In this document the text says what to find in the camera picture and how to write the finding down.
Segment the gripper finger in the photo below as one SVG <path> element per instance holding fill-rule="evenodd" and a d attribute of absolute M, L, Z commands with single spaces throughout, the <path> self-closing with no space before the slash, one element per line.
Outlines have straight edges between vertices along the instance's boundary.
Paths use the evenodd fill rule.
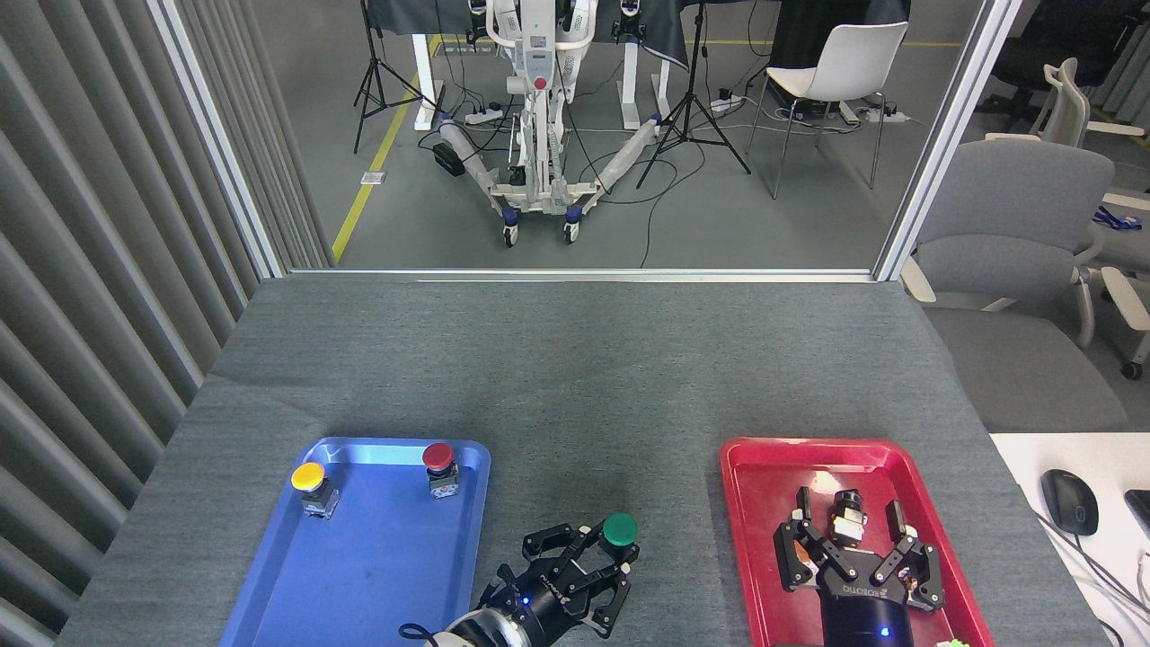
<path fill-rule="evenodd" d="M 896 584 L 902 602 L 933 613 L 945 603 L 938 550 L 908 526 L 899 500 L 885 508 L 894 549 L 875 569 L 875 585 Z"/>
<path fill-rule="evenodd" d="M 797 508 L 780 524 L 774 536 L 782 586 L 793 592 L 810 581 L 814 572 L 806 565 L 807 561 L 819 568 L 829 565 L 846 581 L 854 581 L 854 567 L 845 553 L 828 536 L 818 531 L 810 518 L 808 488 L 797 492 L 796 504 Z"/>
<path fill-rule="evenodd" d="M 629 576 L 632 562 L 641 548 L 636 544 L 618 545 L 608 539 L 599 539 L 591 559 L 588 559 L 583 592 L 588 595 L 588 613 L 584 623 L 601 639 L 608 638 L 630 590 Z"/>
<path fill-rule="evenodd" d="M 530 560 L 523 586 L 534 587 L 535 581 L 550 581 L 554 587 L 591 587 L 605 584 L 605 573 L 586 571 L 576 565 L 578 557 L 601 537 L 603 524 L 595 527 L 574 527 L 560 524 L 526 536 L 523 557 Z"/>

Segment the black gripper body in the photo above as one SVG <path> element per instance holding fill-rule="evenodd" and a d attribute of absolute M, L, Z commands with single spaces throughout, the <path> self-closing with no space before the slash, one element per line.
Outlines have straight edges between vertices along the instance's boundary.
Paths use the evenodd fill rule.
<path fill-rule="evenodd" d="M 829 562 L 818 568 L 825 646 L 915 644 L 905 586 L 894 576 L 881 585 L 871 581 L 871 573 L 884 559 L 874 553 L 849 553 L 848 561 L 858 573 L 854 581 L 848 581 Z"/>
<path fill-rule="evenodd" d="M 473 613 L 474 644 L 557 644 L 572 627 L 586 624 L 596 596 L 592 571 L 572 562 L 532 563 L 514 573 L 505 563 Z"/>

